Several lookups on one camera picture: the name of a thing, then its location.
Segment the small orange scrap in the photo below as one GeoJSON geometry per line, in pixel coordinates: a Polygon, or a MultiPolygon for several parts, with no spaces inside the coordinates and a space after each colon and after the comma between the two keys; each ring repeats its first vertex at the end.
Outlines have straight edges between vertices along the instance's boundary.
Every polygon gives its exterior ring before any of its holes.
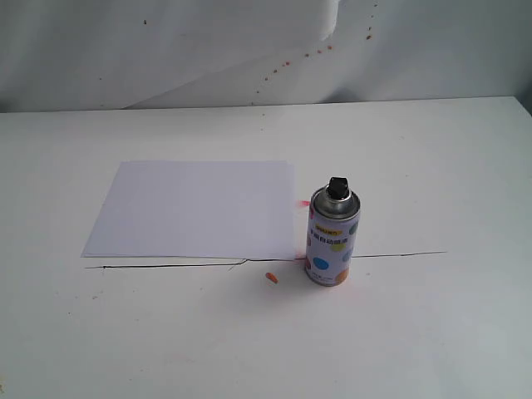
{"type": "Polygon", "coordinates": [[[278,284],[278,278],[273,273],[266,273],[265,277],[272,283],[278,284]]]}

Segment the white backdrop cloth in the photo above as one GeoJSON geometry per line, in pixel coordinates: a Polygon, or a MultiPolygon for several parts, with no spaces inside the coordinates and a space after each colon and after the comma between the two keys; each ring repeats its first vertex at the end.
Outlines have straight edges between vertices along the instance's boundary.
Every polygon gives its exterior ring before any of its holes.
{"type": "Polygon", "coordinates": [[[528,97],[528,1],[4,1],[1,109],[528,97]]]}

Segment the white dotted spray paint can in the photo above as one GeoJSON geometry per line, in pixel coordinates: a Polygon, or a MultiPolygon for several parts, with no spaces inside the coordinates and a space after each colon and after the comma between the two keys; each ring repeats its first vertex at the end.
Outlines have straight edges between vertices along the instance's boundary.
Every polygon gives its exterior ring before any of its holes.
{"type": "Polygon", "coordinates": [[[316,190],[308,210],[305,272],[315,283],[334,287],[349,274],[361,201],[344,177],[316,190]]]}

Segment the white paper sheet stack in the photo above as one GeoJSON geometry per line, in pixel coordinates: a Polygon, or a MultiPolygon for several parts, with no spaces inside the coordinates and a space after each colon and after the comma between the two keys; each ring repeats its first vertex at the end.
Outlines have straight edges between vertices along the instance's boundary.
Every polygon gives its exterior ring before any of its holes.
{"type": "Polygon", "coordinates": [[[82,254],[292,259],[295,210],[285,161],[125,161],[82,254]]]}

